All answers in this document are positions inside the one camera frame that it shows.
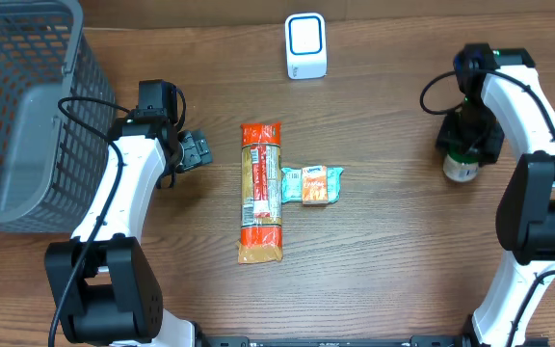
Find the orange pasta package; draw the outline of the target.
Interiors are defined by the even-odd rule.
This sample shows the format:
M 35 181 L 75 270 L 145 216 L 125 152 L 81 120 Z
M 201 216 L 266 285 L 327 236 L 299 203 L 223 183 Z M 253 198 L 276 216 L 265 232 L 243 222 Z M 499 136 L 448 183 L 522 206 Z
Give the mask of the orange pasta package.
M 244 123 L 241 128 L 238 262 L 280 261 L 283 258 L 281 124 Z

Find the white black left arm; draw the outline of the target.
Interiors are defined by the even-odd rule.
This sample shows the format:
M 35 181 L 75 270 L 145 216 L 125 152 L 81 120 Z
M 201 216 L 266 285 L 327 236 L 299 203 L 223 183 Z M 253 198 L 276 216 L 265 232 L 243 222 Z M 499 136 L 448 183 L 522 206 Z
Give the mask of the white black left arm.
M 187 131 L 183 92 L 164 80 L 139 84 L 138 104 L 100 131 L 60 112 L 108 146 L 92 204 L 66 242 L 52 243 L 44 265 L 56 304 L 47 343 L 63 332 L 93 346 L 200 347 L 198 324 L 175 317 L 141 247 L 148 203 L 163 178 L 208 165 L 202 131 Z

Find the green lid jar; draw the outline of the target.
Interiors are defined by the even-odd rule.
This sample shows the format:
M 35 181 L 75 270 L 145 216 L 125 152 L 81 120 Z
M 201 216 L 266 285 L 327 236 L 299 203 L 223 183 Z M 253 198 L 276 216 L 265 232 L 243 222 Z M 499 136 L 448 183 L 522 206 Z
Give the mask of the green lid jar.
M 442 169 L 450 180 L 465 183 L 477 176 L 479 163 L 472 158 L 449 151 L 444 158 Z

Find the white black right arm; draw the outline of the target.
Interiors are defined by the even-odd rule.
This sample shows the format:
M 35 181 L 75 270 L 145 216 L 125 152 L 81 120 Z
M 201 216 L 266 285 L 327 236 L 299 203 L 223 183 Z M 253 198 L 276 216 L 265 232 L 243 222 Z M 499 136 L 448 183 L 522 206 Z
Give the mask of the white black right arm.
M 461 103 L 440 111 L 436 149 L 454 182 L 472 180 L 511 146 L 515 170 L 495 213 L 503 248 L 484 301 L 468 316 L 456 346 L 545 346 L 527 325 L 555 279 L 555 111 L 524 48 L 469 43 L 450 72 Z

